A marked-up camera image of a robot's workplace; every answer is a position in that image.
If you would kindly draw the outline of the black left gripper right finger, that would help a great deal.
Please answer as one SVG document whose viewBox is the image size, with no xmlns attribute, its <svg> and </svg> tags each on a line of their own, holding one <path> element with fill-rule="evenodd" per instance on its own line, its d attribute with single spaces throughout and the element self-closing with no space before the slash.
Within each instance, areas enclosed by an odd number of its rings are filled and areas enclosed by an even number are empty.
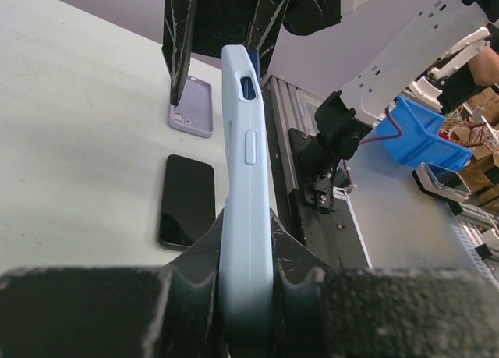
<svg viewBox="0 0 499 358">
<path fill-rule="evenodd" d="M 498 290 L 481 275 L 335 269 L 271 217 L 275 357 L 495 357 Z"/>
</svg>

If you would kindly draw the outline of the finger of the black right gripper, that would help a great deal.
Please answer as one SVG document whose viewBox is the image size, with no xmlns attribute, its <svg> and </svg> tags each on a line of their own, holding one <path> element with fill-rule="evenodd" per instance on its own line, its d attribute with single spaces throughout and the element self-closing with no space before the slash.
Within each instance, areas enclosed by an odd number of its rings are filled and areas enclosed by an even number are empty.
<svg viewBox="0 0 499 358">
<path fill-rule="evenodd" d="M 165 0 L 161 52 L 171 79 L 170 103 L 178 105 L 191 59 L 198 0 Z"/>
<path fill-rule="evenodd" d="M 268 74 L 271 58 L 281 29 L 289 0 L 257 0 L 250 17 L 244 45 L 257 50 L 260 57 L 260 76 Z"/>
</svg>

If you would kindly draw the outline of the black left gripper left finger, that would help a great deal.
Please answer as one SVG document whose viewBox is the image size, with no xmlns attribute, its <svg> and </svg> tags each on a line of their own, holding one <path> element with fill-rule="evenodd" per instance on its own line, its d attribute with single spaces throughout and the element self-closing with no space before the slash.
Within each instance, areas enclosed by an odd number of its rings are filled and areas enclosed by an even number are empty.
<svg viewBox="0 0 499 358">
<path fill-rule="evenodd" d="M 160 267 L 16 268 L 1 276 L 4 357 L 225 357 L 222 221 Z"/>
</svg>

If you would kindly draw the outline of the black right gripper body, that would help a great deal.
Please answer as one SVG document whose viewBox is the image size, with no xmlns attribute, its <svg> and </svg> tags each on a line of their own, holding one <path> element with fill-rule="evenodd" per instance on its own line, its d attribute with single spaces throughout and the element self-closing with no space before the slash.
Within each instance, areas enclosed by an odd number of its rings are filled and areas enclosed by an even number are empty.
<svg viewBox="0 0 499 358">
<path fill-rule="evenodd" d="M 174 7 L 177 0 L 165 0 L 163 56 L 172 58 L 174 46 Z M 341 20 L 341 0 L 270 0 L 270 8 L 282 5 L 278 17 L 263 42 L 262 56 L 270 56 L 280 28 L 296 36 L 308 36 Z M 220 58 L 226 44 L 244 44 L 250 35 L 257 0 L 197 0 L 191 52 Z"/>
</svg>

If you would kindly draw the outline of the phone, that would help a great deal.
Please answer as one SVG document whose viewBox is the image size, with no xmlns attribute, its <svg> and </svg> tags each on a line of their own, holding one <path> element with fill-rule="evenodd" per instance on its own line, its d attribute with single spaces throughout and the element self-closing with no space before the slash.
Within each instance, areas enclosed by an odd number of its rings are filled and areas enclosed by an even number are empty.
<svg viewBox="0 0 499 358">
<path fill-rule="evenodd" d="M 221 60 L 229 187 L 221 234 L 219 302 L 230 332 L 261 336 L 271 330 L 274 284 L 264 102 L 244 46 L 224 46 Z"/>
<path fill-rule="evenodd" d="M 209 230 L 215 218 L 212 166 L 177 154 L 169 155 L 158 214 L 159 245 L 184 250 Z"/>
</svg>

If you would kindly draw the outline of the lilac phone case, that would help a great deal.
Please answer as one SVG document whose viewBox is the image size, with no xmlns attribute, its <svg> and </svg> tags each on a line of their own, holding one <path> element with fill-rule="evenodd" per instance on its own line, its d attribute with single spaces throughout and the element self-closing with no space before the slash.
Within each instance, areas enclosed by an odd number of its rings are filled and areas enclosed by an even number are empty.
<svg viewBox="0 0 499 358">
<path fill-rule="evenodd" d="M 179 104 L 170 106 L 168 124 L 181 132 L 210 138 L 214 130 L 211 85 L 187 76 Z"/>
</svg>

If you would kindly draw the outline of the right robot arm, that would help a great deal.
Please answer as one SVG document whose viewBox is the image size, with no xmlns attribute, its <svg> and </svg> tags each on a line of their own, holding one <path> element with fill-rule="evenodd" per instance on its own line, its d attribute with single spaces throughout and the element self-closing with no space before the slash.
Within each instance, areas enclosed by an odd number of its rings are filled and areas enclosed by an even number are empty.
<svg viewBox="0 0 499 358">
<path fill-rule="evenodd" d="M 334 26 L 348 10 L 369 1 L 165 0 L 161 51 L 171 77 L 171 104 L 181 101 L 192 54 L 222 61 L 227 207 L 270 206 L 257 75 L 267 70 L 279 31 L 307 36 Z M 306 162 L 312 173 L 325 175 L 339 159 L 350 158 L 344 140 L 367 134 L 380 111 L 426 67 L 497 19 L 498 0 L 429 0 L 359 76 L 327 99 Z M 255 96 L 244 97 L 246 91 Z"/>
</svg>

